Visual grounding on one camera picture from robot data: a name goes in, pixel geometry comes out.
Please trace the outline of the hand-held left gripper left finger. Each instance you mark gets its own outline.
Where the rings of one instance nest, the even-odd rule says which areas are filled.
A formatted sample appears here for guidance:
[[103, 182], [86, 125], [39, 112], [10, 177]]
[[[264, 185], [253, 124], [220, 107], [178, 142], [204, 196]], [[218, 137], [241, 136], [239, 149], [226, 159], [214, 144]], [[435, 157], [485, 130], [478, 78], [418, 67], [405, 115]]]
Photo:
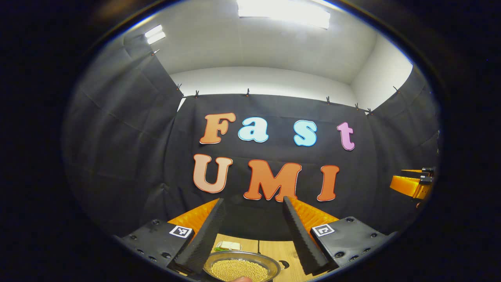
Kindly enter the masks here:
[[115, 235], [114, 239], [163, 271], [196, 274], [202, 272], [226, 214], [224, 199], [218, 198], [169, 222], [150, 220], [123, 237]]

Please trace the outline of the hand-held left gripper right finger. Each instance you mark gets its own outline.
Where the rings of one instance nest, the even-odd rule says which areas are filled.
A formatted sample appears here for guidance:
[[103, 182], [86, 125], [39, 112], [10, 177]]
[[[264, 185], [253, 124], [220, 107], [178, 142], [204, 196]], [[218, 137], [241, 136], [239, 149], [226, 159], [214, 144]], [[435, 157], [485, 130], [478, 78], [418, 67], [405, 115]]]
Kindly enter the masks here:
[[334, 218], [290, 197], [283, 198], [283, 216], [306, 275], [343, 271], [397, 236], [397, 232], [381, 233], [353, 216]]

